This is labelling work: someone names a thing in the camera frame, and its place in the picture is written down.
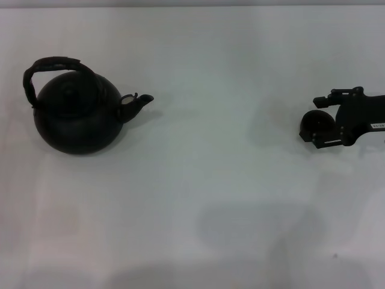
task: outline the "kettle body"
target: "kettle body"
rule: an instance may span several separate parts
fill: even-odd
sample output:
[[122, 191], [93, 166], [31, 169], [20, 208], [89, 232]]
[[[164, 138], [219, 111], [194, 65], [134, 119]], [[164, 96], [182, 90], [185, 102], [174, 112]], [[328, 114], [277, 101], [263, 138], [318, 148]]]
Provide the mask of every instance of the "kettle body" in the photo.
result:
[[[35, 72], [75, 70], [50, 80], [38, 94], [32, 85]], [[79, 60], [49, 57], [36, 61], [24, 73], [23, 86], [34, 109], [41, 137], [68, 154], [89, 154], [108, 146], [125, 122], [153, 100], [150, 95], [126, 95]]]

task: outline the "kettle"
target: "kettle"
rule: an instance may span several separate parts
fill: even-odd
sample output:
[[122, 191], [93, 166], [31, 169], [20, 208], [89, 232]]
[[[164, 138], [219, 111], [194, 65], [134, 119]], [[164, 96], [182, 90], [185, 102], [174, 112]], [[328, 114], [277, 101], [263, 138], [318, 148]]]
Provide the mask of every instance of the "kettle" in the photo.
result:
[[[50, 80], [36, 97], [33, 74], [56, 70], [74, 71]], [[151, 95], [137, 93], [122, 97], [106, 78], [68, 57], [37, 60], [25, 71], [23, 86], [39, 134], [67, 154], [89, 154], [108, 146], [123, 124], [153, 101]]]

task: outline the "wrapped handle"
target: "wrapped handle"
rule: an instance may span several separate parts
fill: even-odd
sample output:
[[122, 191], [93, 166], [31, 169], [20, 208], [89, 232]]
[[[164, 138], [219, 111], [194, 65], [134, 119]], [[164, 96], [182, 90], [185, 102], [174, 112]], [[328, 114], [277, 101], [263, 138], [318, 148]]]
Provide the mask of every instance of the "wrapped handle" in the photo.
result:
[[102, 83], [96, 74], [87, 66], [80, 63], [80, 60], [69, 57], [46, 57], [35, 61], [35, 63], [24, 72], [23, 86], [26, 98], [33, 107], [37, 106], [37, 98], [35, 88], [32, 84], [32, 76], [36, 72], [58, 71], [58, 70], [75, 70], [86, 73], [92, 81], [94, 81], [99, 95], [103, 92]]

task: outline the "kettle lid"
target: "kettle lid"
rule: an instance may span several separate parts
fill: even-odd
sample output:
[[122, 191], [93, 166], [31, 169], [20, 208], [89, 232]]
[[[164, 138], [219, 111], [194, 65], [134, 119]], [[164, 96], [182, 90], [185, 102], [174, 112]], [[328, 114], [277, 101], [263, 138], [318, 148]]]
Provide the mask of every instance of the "kettle lid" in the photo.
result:
[[[32, 84], [35, 72], [75, 70], [50, 80], [36, 97]], [[78, 117], [91, 111], [103, 97], [98, 76], [80, 60], [68, 57], [47, 57], [37, 60], [24, 73], [23, 86], [34, 108], [61, 117]]]
[[67, 72], [50, 80], [37, 97], [38, 106], [49, 114], [76, 117], [95, 108], [98, 89], [88, 75]]

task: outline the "white sticker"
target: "white sticker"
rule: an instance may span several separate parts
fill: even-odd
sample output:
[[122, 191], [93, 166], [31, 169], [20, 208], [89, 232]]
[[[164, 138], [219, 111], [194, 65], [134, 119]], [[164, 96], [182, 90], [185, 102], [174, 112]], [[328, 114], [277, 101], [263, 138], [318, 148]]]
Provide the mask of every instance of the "white sticker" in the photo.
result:
[[385, 128], [385, 123], [372, 123], [372, 128]]

